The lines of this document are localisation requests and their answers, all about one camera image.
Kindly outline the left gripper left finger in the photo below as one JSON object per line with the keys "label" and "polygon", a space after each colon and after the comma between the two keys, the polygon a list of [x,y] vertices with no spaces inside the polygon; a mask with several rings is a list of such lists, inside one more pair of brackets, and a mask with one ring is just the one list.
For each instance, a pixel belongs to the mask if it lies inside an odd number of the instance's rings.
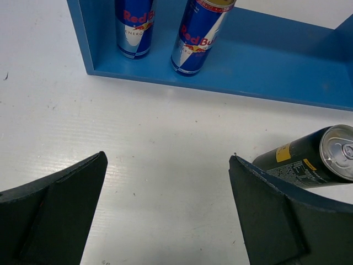
{"label": "left gripper left finger", "polygon": [[108,159],[73,166],[1,192],[1,264],[80,264]]}

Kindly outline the Red Bull can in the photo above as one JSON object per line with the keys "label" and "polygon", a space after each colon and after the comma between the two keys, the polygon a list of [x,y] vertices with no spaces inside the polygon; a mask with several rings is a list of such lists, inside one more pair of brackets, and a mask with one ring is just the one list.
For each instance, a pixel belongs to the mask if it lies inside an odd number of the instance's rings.
{"label": "Red Bull can", "polygon": [[154,0],[115,0],[116,43],[124,56],[139,59],[151,47],[154,19]]}
{"label": "Red Bull can", "polygon": [[175,72],[192,76],[201,70],[235,2],[187,1],[170,57]]}

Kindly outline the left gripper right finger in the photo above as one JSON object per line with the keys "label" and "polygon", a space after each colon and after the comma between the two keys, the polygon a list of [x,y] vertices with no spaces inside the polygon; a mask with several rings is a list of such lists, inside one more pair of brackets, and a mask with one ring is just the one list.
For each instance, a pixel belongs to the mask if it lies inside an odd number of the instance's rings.
{"label": "left gripper right finger", "polygon": [[229,178],[250,264],[352,264],[352,205],[267,174],[237,155]]}

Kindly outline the black can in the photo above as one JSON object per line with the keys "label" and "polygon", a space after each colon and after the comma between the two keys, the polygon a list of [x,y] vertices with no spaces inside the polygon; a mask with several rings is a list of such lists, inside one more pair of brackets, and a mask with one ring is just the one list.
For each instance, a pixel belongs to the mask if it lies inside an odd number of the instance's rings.
{"label": "black can", "polygon": [[352,126],[320,129],[258,156],[253,165],[302,188],[352,183]]}

